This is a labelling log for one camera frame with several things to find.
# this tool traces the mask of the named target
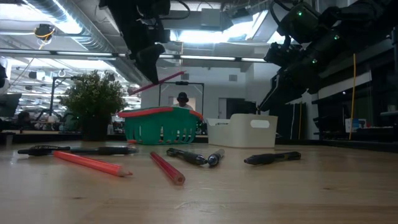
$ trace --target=black pen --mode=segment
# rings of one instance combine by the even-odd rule
[[[210,166],[216,166],[221,158],[224,156],[224,149],[219,149],[216,152],[214,152],[212,155],[209,156],[207,159],[207,162],[209,163]]]
[[[191,164],[194,165],[203,165],[207,163],[207,160],[199,154],[195,154],[192,152],[187,152],[187,151],[183,151],[183,150],[179,150],[179,149],[174,149],[174,148],[170,148],[166,151],[168,156],[172,156],[172,157],[179,157]]]
[[[34,146],[30,149],[18,150],[18,154],[27,154],[30,156],[47,156],[52,151],[70,151],[72,154],[86,154],[86,155],[126,155],[137,153],[137,149],[131,149],[128,147],[99,147],[95,149],[86,148],[71,148],[71,147],[59,147],[59,146]]]
[[[280,161],[291,161],[291,160],[299,160],[301,159],[301,153],[299,152],[285,152],[278,154],[261,154],[261,155],[253,155],[243,160],[243,162],[251,165],[259,165],[259,164],[271,164],[273,162]]]

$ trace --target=black robotic arm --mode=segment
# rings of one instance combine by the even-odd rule
[[[295,2],[279,22],[278,33],[287,39],[283,45],[273,43],[264,60],[281,66],[272,78],[272,89],[260,104],[262,111],[300,98],[308,91],[320,89],[321,78],[330,62],[341,55],[352,55],[375,44],[391,33],[398,24],[396,0],[359,0],[344,7],[329,7],[322,14],[305,2]],[[299,44],[290,44],[290,37]]]

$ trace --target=white storage bin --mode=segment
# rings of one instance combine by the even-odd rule
[[[226,147],[275,146],[278,117],[233,114],[231,119],[207,119],[209,144]]]

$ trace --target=plastic basket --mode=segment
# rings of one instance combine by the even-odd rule
[[[122,111],[127,141],[138,144],[187,144],[196,136],[200,113],[178,107]]]

